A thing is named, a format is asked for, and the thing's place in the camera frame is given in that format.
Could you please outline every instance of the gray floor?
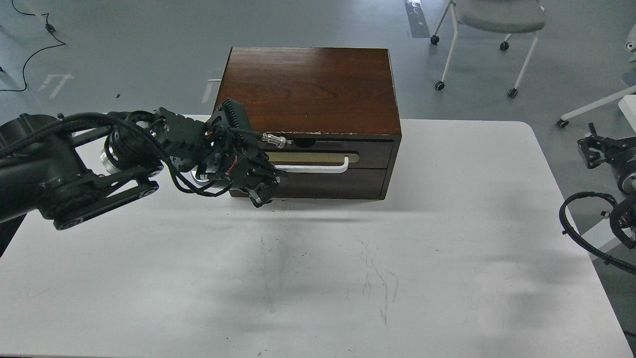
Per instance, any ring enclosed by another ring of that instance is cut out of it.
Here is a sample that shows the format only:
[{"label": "gray floor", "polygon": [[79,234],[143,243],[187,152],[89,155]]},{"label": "gray floor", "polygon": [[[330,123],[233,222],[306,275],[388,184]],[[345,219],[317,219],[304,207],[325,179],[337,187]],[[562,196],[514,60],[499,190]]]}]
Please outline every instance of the gray floor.
[{"label": "gray floor", "polygon": [[[26,92],[0,93],[0,123],[24,112],[54,115],[158,106],[208,114],[217,87],[204,101],[207,80],[220,78],[232,46],[380,47],[391,52],[401,118],[526,122],[564,196],[593,190],[622,198],[609,167],[587,170],[576,147],[590,121],[603,136],[634,135],[616,103],[576,117],[564,130],[554,123],[563,113],[625,88],[621,75],[631,67],[623,45],[636,19],[633,0],[541,1],[548,24],[514,100],[506,93],[530,46],[529,35],[513,36],[504,53],[499,51],[502,36],[461,27],[446,88],[436,92],[433,85],[441,77],[452,25],[449,20],[442,25],[436,47],[426,38],[413,38],[404,0],[32,3],[51,12],[56,35],[68,45],[30,61]],[[431,32],[444,3],[422,4]],[[17,6],[27,10],[21,1]],[[21,86],[24,60],[54,44],[35,17],[21,15],[2,1],[0,66],[7,73],[0,75],[0,87]],[[61,77],[41,86],[48,75],[68,74],[72,78],[54,98]],[[572,205],[580,230],[600,220],[601,207]],[[636,255],[626,249],[612,253],[636,262]],[[636,332],[636,278],[602,263],[596,267],[623,329]],[[636,352],[636,340],[629,340]]]}]

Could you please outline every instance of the wooden drawer cabinet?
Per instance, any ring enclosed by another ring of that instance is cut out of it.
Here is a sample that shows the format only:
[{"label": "wooden drawer cabinet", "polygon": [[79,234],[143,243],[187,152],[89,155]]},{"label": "wooden drawer cabinet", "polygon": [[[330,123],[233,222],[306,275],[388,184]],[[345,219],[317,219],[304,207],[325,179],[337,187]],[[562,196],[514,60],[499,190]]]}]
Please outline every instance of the wooden drawer cabinet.
[{"label": "wooden drawer cabinet", "polygon": [[388,50],[235,47],[216,105],[226,98],[245,106],[255,131],[294,140],[261,144],[276,165],[349,157],[343,173],[290,173],[276,197],[385,198],[402,137]]}]

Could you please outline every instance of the chair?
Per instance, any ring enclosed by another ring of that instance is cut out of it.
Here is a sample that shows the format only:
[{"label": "chair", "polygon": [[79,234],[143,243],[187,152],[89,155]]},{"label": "chair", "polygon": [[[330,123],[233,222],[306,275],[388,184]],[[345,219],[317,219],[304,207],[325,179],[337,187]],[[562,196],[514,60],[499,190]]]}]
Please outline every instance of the chair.
[{"label": "chair", "polygon": [[435,33],[431,36],[431,44],[433,45],[437,45],[439,42],[439,36],[437,36],[437,34],[448,9],[450,9],[450,14],[453,18],[453,41],[450,45],[444,72],[441,75],[441,80],[435,83],[435,89],[442,90],[445,86],[450,61],[453,57],[455,46],[457,45],[457,38],[459,37],[458,27],[460,24],[486,31],[508,34],[499,46],[499,49],[502,51],[506,51],[509,48],[508,40],[512,34],[532,32],[534,37],[530,51],[528,51],[528,56],[525,58],[515,86],[508,92],[508,97],[515,98],[534,47],[537,45],[537,40],[539,39],[537,33],[546,25],[543,7],[537,3],[537,0],[448,0],[437,29],[435,29]]},{"label": "chair", "polygon": [[[632,30],[630,31],[629,35],[627,35],[627,41],[625,43],[625,50],[633,53],[632,58],[629,60],[629,62],[631,63],[636,63],[636,25],[634,25],[634,27],[632,28]],[[572,117],[578,116],[580,114],[589,112],[595,108],[601,107],[604,104],[610,103],[612,101],[615,101],[617,99],[621,99],[629,94],[633,94],[636,93],[636,85],[633,84],[634,80],[633,80],[633,74],[630,73],[624,73],[623,74],[623,82],[625,82],[626,85],[629,86],[629,88],[626,88],[624,90],[618,91],[615,94],[611,94],[605,98],[601,98],[596,102],[592,102],[586,106],[583,106],[577,110],[568,112],[564,115],[561,116],[561,118],[556,122],[556,126],[559,128],[564,128],[565,126],[567,126],[570,123],[570,119]]]}]

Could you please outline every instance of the connector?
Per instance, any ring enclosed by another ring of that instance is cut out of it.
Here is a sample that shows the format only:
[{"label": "connector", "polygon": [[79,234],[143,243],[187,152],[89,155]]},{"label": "connector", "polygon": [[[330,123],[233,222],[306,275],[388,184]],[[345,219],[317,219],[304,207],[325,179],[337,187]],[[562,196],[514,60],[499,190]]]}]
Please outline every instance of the connector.
[{"label": "connector", "polygon": [[262,141],[267,142],[269,144],[273,144],[276,148],[284,148],[286,145],[292,145],[294,142],[291,140],[285,139],[285,137],[278,137],[273,134],[263,133]]}]

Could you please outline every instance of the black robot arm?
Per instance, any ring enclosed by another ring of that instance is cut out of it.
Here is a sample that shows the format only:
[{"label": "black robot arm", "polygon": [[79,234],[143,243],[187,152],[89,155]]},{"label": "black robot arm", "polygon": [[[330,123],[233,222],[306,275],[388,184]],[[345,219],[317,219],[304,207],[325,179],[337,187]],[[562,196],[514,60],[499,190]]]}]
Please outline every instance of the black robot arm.
[{"label": "black robot arm", "polygon": [[[636,233],[636,137],[614,140],[599,136],[592,123],[589,126],[590,135],[577,142],[581,157],[589,169],[596,168],[604,162],[608,163],[614,173],[618,189],[628,194],[628,197],[619,203],[610,194],[579,192],[571,195],[559,209],[563,234],[567,234],[579,246],[603,259],[606,264],[612,264],[636,275],[636,266],[592,246],[574,229],[567,218],[566,208],[571,202],[587,197],[599,197],[612,206],[610,211],[601,213],[603,217],[609,219],[612,233],[625,247],[636,248],[636,240],[633,238],[633,234]],[[629,230],[631,235],[627,235],[625,230]]]},{"label": "black robot arm", "polygon": [[[256,207],[269,203],[286,179],[257,141],[289,142],[254,132],[231,99],[206,122],[165,108],[59,117],[23,114],[0,126],[0,223],[38,209],[56,229],[67,229],[152,194],[159,186],[150,178],[164,167],[182,192],[215,197],[240,190]],[[97,175],[75,149],[104,137],[100,158],[110,174]],[[130,182],[136,185],[119,191]]]}]

